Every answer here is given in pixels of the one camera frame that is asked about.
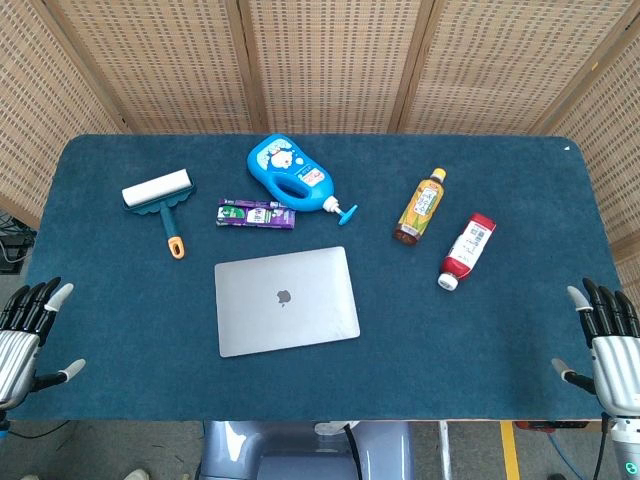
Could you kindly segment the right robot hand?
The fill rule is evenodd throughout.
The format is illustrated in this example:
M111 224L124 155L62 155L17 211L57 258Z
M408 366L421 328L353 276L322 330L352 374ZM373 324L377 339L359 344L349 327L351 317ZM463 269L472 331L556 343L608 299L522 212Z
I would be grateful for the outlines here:
M639 314L621 291L611 291L591 279L582 290L567 293L579 315L592 361L590 377L576 372L559 358L551 360L560 378L598 398L613 417L639 416Z

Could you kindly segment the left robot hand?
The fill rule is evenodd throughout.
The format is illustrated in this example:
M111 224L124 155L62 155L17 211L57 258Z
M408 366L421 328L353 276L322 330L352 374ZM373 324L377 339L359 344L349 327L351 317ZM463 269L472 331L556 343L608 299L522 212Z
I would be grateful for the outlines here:
M1 411L18 407L31 393L67 383L86 365L82 358L51 374L36 366L56 316L74 290L59 277L17 289L1 308Z

